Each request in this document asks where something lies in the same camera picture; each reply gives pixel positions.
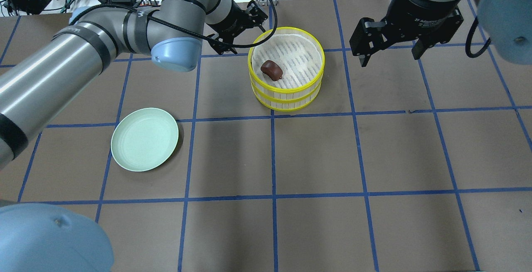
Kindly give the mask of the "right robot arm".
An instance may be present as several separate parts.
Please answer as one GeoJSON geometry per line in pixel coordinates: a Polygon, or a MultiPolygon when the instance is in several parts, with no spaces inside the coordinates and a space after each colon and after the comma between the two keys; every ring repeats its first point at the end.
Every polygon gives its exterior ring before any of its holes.
{"type": "MultiPolygon", "coordinates": [[[[378,51],[415,41],[412,56],[419,60],[437,43],[449,42],[461,24],[461,0],[391,0],[382,20],[361,18],[349,44],[361,66],[378,51]]],[[[504,60],[530,65],[532,60],[532,0],[474,0],[477,7],[470,27],[465,53],[481,56],[493,44],[504,60]]]]}

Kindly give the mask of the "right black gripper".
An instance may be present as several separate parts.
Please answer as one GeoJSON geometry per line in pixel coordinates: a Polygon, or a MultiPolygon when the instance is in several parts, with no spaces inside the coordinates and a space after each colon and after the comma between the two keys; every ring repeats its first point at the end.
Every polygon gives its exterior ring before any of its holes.
{"type": "Polygon", "coordinates": [[[365,67],[373,54],[417,39],[411,52],[420,60],[427,49],[449,42],[464,22],[459,1],[391,0],[384,18],[359,20],[349,39],[353,56],[365,67]]]}

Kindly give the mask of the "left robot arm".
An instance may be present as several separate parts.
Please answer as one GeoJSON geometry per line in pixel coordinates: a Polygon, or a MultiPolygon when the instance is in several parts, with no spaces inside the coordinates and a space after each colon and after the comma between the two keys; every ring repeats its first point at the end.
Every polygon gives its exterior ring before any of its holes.
{"type": "MultiPolygon", "coordinates": [[[[150,56],[167,70],[189,72],[202,41],[218,54],[251,48],[234,44],[268,15],[256,1],[161,0],[157,7],[95,5],[74,11],[50,43],[1,76],[1,167],[116,57],[150,56]]],[[[2,272],[109,272],[111,242],[93,219],[47,203],[1,201],[2,272]]]]}

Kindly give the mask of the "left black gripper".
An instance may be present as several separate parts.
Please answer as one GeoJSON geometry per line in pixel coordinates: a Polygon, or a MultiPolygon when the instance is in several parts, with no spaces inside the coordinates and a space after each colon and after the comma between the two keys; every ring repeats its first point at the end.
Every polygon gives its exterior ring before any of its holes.
{"type": "Polygon", "coordinates": [[[265,32],[264,22],[268,15],[261,9],[255,0],[249,1],[245,10],[241,9],[235,2],[232,2],[228,14],[218,23],[207,23],[214,34],[207,37],[209,46],[218,54],[226,52],[237,54],[238,49],[251,48],[252,44],[235,44],[234,39],[245,30],[257,27],[261,32],[265,32]]]}

